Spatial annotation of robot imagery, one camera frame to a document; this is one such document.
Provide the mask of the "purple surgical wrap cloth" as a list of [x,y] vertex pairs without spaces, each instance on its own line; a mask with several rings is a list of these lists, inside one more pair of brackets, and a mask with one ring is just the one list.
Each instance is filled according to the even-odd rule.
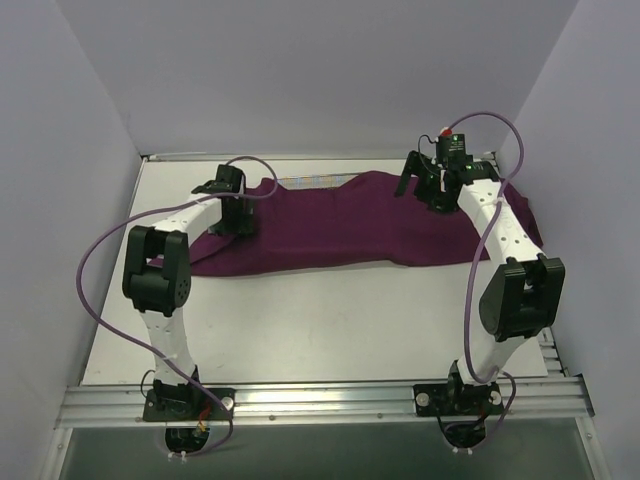
[[396,175],[369,171],[334,189],[288,190],[264,178],[253,188],[254,232],[205,233],[190,247],[192,273],[257,275],[389,260],[409,267],[467,263],[479,235],[463,212],[441,215],[396,197]]

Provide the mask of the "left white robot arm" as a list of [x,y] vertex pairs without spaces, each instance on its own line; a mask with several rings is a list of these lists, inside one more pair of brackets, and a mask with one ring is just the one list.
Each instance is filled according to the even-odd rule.
[[245,198],[196,195],[193,204],[150,226],[129,231],[123,274],[154,348],[155,402],[179,419],[194,417],[202,395],[192,384],[198,369],[190,355],[183,307],[192,286],[189,247],[202,234],[243,235],[253,231],[253,202]]

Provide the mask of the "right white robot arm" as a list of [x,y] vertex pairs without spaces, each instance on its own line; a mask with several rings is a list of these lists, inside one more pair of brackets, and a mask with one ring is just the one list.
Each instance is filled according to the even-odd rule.
[[523,344],[554,323],[566,270],[525,231],[490,163],[465,156],[444,166],[412,151],[397,196],[411,178],[419,201],[436,213],[464,213],[480,236],[465,293],[463,354],[451,369],[458,378],[443,390],[447,406],[464,413],[479,402],[479,386],[494,382]]

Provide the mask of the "metal mesh instrument tray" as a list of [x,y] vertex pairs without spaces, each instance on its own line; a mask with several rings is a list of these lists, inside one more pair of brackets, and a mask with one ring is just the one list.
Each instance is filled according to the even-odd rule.
[[358,173],[290,176],[279,178],[278,184],[287,190],[335,189],[357,176]]

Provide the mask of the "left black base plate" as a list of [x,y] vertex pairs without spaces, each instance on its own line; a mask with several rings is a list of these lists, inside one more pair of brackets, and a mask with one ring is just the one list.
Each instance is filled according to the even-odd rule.
[[142,420],[144,422],[195,422],[197,420],[228,420],[225,413],[209,396],[188,388],[186,393],[171,398],[158,395],[154,389],[146,392]]

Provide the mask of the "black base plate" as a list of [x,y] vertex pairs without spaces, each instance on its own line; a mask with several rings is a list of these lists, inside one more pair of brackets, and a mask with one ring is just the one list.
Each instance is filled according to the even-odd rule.
[[449,386],[445,383],[412,386],[416,414],[419,417],[498,415],[504,411],[496,383],[482,386]]
[[158,395],[154,389],[146,392],[142,420],[144,422],[195,422],[197,420],[228,420],[225,413],[209,396],[188,388],[186,393],[171,398]]

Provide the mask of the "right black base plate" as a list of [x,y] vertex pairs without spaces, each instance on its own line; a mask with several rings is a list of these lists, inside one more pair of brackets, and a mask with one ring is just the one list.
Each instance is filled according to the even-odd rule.
[[498,415],[504,411],[496,383],[482,386],[449,386],[445,383],[412,386],[416,414],[419,417]]

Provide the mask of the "aluminium front rail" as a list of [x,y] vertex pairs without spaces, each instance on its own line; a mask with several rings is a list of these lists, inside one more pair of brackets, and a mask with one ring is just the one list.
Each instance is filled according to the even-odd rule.
[[220,406],[193,413],[160,409],[136,386],[75,387],[67,390],[57,425],[60,428],[180,428],[287,424],[445,422],[490,419],[589,418],[595,410],[584,380],[551,376],[499,380],[479,406],[463,411],[445,403],[445,387],[417,381],[325,384],[239,384],[220,387]]

